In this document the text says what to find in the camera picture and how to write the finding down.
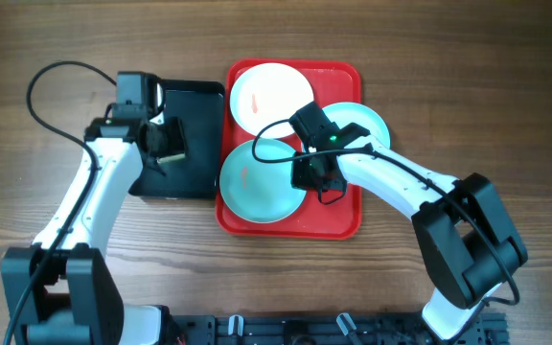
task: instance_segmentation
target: wood grain surface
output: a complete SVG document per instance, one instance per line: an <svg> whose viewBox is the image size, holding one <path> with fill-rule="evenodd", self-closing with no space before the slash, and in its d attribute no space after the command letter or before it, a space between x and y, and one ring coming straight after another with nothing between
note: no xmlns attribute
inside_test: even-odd
<svg viewBox="0 0 552 345"><path fill-rule="evenodd" d="M514 344L552 344L552 2L31 3L0 0L0 261L45 226L81 157L26 110L39 68L77 59L111 76L224 83L241 58L343 60L360 72L394 150L497 186L530 260L515 275L520 305L495 309ZM65 67L39 82L34 105L81 135L114 93ZM176 314L419 310L433 286L411 224L373 195L363 202L350 240L300 241L230 237L211 200L129 196L107 263L126 302ZM8 319L0 278L0 341Z"/></svg>

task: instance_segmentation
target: teal plate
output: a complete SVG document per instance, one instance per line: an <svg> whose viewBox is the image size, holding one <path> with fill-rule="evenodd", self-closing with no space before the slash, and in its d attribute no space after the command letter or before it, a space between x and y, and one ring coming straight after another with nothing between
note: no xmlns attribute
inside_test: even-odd
<svg viewBox="0 0 552 345"><path fill-rule="evenodd" d="M391 147L389 128L381 116L372 108L359 103L342 102L327 105L323 108L330 121L335 122L340 128L344 128L351 122L370 130L381 144L388 149Z"/></svg>
<svg viewBox="0 0 552 345"><path fill-rule="evenodd" d="M249 141L231 151L220 169L220 194L225 204L238 217L271 223L291 215L304 201L306 191L291 187L290 162L267 164L253 158ZM289 145L260 139L257 156L264 159L291 157Z"/></svg>

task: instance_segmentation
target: black cable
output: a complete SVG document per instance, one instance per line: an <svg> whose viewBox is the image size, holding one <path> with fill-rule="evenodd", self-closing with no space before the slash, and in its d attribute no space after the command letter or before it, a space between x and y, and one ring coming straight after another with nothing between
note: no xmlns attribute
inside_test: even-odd
<svg viewBox="0 0 552 345"><path fill-rule="evenodd" d="M280 158L280 159L263 159L257 156L257 152L255 151L255 148L257 147L257 142L259 142L259 138L261 138L262 134L265 133L266 130L279 125L283 123L287 123L288 120L280 120L273 124L267 125L264 129L260 130L255 139L253 140L253 146L251 148L251 152L253 154L253 158L255 158L257 161L262 163L286 163L286 162L292 162L295 160L302 160L302 159L308 159L315 156L321 156L326 154L352 154L352 153L364 153L364 149L327 149L320 152L312 152L312 153L304 153L300 154L298 156L294 157L287 157L287 158Z"/></svg>
<svg viewBox="0 0 552 345"><path fill-rule="evenodd" d="M103 118L104 119L107 119L108 115L110 114L110 111L112 110L112 106L114 105L115 103L109 103L106 107L105 107L105 112L103 113Z"/></svg>
<svg viewBox="0 0 552 345"><path fill-rule="evenodd" d="M497 254L497 251L495 251L495 247L489 241L489 239L487 238L487 235L485 235L485 233L482 232L480 227L476 224L476 222L474 221L474 219L472 219L472 217L468 214L468 212L466 212L466 210L464 210L461 206L459 206L459 204L457 202L455 202L455 200L453 200L442 188L436 186L430 179L423 177L418 172L415 172L414 170L412 170L411 168L406 166L404 163L402 163L402 162L400 162L400 161L398 161L394 158L391 158L389 156L386 156L384 154L378 153L376 151L368 152L366 149L327 149L327 150L324 150L324 151L305 153L305 154L300 154L300 155L297 155L297 156L292 156L292 157L287 157L287 158L280 158L280 159L263 159L263 158L258 157L257 152L255 152L255 148L257 146L257 142L259 141L259 138L261 137L261 135L264 134L268 129L270 129L274 126L277 126L279 124L287 123L287 122L288 122L288 119L280 120L280 121L277 121L275 123L272 123L272 124L266 126L261 131L259 131L259 133L255 137L255 139L253 140L253 146L252 146L252 149L251 149L253 157L256 160L258 160L259 162L262 162L262 163L285 163L285 162L292 162L292 161L295 161L295 160L308 159L308 158L311 158L311 157L320 156L320 155L327 155L327 154L342 155L342 154L362 153L362 154L372 155L373 157L382 159L384 161L387 161L387 162L397 166L398 168L404 170L405 172L411 174L413 177L417 178L419 181L425 183L428 188L431 188L436 193L438 193L467 223L470 224L472 229L478 234L480 239L483 241L483 243L485 244L485 246L489 250L491 256L494 258L495 262L497 263L497 266L499 267L499 270L502 273L502 277L505 278L505 280L508 282L508 285L510 286L511 291L513 292L514 300L507 300L507 299L504 299L504 298L490 296L490 297L485 297L482 300L482 302L486 305L489 302L496 302L496 303L500 303L500 304L504 304L504 305L508 305L508 306L515 306L516 304L518 304L518 302L520 301L520 294L519 294L519 291L518 291L517 284L515 283L515 279L513 279L513 276L508 271L508 268L506 267L506 264L499 257L499 255Z"/></svg>
<svg viewBox="0 0 552 345"><path fill-rule="evenodd" d="M495 247L489 241L489 239L487 238L487 235L485 235L485 233L480 229L478 224L476 224L474 219L472 219L472 217L470 216L470 214L468 214L468 212L466 212L466 210L464 210L455 200L453 200L449 196L449 194L447 194L442 188L436 186L430 179L423 177L418 172L415 172L410 167L406 166L404 163L402 163L402 162L400 162L400 161L398 161L398 160L396 160L392 157L389 157L389 156L386 156L384 154L378 153L376 151L373 151L372 153L366 153L366 154L370 154L373 157L376 157L376 158L382 159L384 161L387 161L387 162L397 166L398 168L402 169L403 171L411 174L413 177L420 180L421 182L425 183L427 185L427 187L431 188L436 193L438 193L467 223L469 223L470 226L472 227L472 229L476 232L476 234L478 234L480 239L483 241L483 243L485 244L485 246L489 250L491 256L494 257L494 260L497 263L497 266L499 267L499 270L501 271L502 276L508 282L508 285L510 286L510 289L513 292L513 296L514 296L514 300L507 300L507 299L499 298L499 297L485 297L483 299L483 302L485 302L485 303L497 302L497 303L505 304L505 305L508 305L508 306L515 306L516 304L518 304L518 302L520 301L520 294L518 292L518 287L517 287L517 284L515 283L515 280L513 279L512 274L510 274L510 272L508 271L508 268L506 267L506 264L499 257L499 255L497 254L497 251L495 251Z"/></svg>
<svg viewBox="0 0 552 345"><path fill-rule="evenodd" d="M51 244L51 246L46 250L46 253L40 260L37 268L35 269L35 272L31 276L31 280L23 290L23 293L20 295L20 299L18 300L18 304L16 305L16 308L14 310L14 313L11 315L10 323L8 324L8 329L6 330L6 336L4 337L4 345L8 345L12 343L12 337L14 334L14 330L16 329L16 324L18 323L18 319L20 317L20 312L22 311L23 307L25 306L25 303L27 302L27 299L29 298L29 295L31 294L32 290L35 288L35 284L40 280L42 275L44 274L44 271L46 267L48 266L48 262L55 254L55 250L57 247L62 243L63 239L65 239L65 236L70 231L69 227L76 218L76 215L78 214L78 211L80 210L82 204L84 203L86 196L88 195L89 191L91 190L91 187L93 185L93 182L95 181L95 176L97 174L97 157L95 155L95 152L91 148L89 148L82 140L72 136L71 134L68 134L54 126L51 126L47 123L45 123L42 119L37 116L37 114L34 111L34 106L31 101L31 95L34 90L35 83L37 80L46 72L52 70L53 68L62 66L62 65L76 65L84 68L88 68L91 71L94 71L98 73L100 76L104 77L108 81L110 81L113 85L116 85L116 81L114 81L111 77L109 77L106 73L102 72L101 70L97 69L96 67L93 67L91 65L88 65L83 62L77 62L77 61L60 61L52 63L35 74L34 78L29 82L29 87L27 88L27 109L29 110L29 113L31 116L43 127L46 129L68 139L72 142L78 144L81 146L86 152L88 153L89 157L91 158L91 168L88 175L88 179L86 180L86 184L84 185L84 188L82 188L82 192L80 193L80 196L78 197L78 200L76 200L76 203L74 204L74 207L72 208L70 214L67 216L67 219L65 222L63 222L63 225L58 230L58 234L55 237L55 240Z"/></svg>

